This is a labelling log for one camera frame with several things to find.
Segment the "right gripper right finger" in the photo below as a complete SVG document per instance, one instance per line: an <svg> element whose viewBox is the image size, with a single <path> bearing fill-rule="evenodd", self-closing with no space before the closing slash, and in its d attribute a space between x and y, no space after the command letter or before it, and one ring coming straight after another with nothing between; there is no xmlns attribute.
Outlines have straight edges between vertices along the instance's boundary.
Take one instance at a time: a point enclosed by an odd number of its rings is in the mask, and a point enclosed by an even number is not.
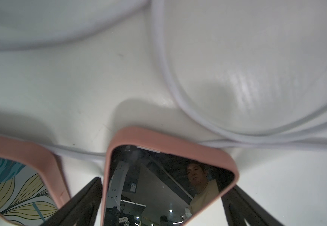
<svg viewBox="0 0 327 226"><path fill-rule="evenodd" d="M221 200L230 226L283 226L239 186L230 189Z"/></svg>

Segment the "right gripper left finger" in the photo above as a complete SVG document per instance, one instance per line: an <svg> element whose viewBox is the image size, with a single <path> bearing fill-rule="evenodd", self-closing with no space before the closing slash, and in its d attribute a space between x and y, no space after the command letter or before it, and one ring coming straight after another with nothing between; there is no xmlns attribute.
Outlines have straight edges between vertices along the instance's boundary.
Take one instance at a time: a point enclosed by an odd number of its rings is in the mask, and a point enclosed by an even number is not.
<svg viewBox="0 0 327 226"><path fill-rule="evenodd" d="M95 177L43 226L93 226L102 200L102 181Z"/></svg>

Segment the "white charging cable mint phone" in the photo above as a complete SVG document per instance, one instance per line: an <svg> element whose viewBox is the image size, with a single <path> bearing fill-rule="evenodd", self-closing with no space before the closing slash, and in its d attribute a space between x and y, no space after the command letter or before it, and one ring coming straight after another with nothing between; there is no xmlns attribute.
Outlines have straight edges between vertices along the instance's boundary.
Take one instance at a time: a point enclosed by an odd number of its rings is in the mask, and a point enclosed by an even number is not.
<svg viewBox="0 0 327 226"><path fill-rule="evenodd" d="M0 51L22 51L45 48L86 39L103 32L148 5L149 1L118 1L98 15L73 27L17 38L0 38Z"/></svg>

